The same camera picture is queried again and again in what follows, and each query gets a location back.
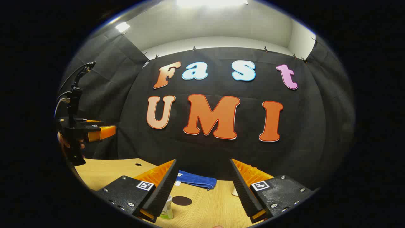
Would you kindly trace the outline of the large ceiling light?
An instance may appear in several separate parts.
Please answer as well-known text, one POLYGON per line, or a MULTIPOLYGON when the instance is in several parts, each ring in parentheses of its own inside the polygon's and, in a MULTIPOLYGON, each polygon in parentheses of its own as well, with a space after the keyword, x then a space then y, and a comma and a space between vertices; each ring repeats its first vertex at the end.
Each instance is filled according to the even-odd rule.
POLYGON ((179 6, 194 7, 194 6, 239 6, 248 5, 248 0, 176 0, 179 6))

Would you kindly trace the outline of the water bottle with white label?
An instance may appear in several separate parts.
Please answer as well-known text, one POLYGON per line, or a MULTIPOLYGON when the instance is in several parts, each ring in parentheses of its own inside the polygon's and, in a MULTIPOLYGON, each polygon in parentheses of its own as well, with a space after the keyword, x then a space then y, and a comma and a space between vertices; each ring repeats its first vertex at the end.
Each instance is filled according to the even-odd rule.
POLYGON ((169 197, 163 207, 163 210, 160 214, 160 218, 162 218, 162 219, 173 219, 174 218, 171 204, 172 204, 172 196, 169 195, 169 197))

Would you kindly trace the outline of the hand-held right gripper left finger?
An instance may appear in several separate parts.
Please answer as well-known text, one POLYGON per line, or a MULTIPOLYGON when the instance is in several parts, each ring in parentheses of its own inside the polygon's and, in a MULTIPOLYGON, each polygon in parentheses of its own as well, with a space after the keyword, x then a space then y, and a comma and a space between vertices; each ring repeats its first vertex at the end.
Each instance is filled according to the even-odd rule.
POLYGON ((155 223, 177 176, 178 162, 173 159, 134 178, 120 176, 94 193, 125 214, 155 223))

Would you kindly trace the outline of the dark round coaster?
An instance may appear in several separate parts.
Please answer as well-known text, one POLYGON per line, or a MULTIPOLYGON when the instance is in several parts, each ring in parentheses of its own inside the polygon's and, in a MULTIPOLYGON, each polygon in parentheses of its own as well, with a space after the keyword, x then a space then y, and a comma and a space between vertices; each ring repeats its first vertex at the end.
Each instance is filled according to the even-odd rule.
POLYGON ((179 206, 188 206, 192 204, 192 199, 185 196, 175 196, 172 198, 172 203, 179 206))

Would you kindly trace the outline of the black backdrop cloth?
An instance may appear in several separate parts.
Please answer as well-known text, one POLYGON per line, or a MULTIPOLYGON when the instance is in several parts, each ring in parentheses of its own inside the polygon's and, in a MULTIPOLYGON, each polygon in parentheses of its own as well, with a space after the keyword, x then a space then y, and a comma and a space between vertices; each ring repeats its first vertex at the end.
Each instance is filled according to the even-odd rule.
POLYGON ((349 151, 355 128, 350 80, 336 51, 310 36, 305 61, 264 45, 201 46, 197 40, 158 48, 148 60, 122 35, 94 37, 73 54, 62 78, 96 61, 79 83, 78 115, 117 125, 117 133, 84 152, 91 159, 139 158, 160 165, 177 159, 182 171, 230 180, 229 159, 310 188, 328 183, 349 151), (209 106, 237 97, 236 139, 214 136, 217 125, 190 135, 188 97, 209 106))

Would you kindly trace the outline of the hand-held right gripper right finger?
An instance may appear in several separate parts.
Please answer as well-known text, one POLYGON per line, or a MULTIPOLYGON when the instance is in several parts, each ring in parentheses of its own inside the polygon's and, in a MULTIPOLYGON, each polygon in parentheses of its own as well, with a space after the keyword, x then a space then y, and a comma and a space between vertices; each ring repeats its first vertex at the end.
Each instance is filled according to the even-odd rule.
POLYGON ((229 161, 234 187, 252 223, 279 217, 317 192, 288 175, 272 176, 236 159, 229 161))

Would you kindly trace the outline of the blue towel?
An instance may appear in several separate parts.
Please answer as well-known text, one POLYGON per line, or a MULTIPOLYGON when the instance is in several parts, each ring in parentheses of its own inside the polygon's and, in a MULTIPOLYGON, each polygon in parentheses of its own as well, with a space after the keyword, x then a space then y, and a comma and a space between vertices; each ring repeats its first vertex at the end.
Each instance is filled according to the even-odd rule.
POLYGON ((188 185, 193 185, 207 190, 214 189, 217 184, 217 179, 204 177, 196 174, 191 174, 185 171, 178 171, 176 181, 181 183, 186 183, 188 185))

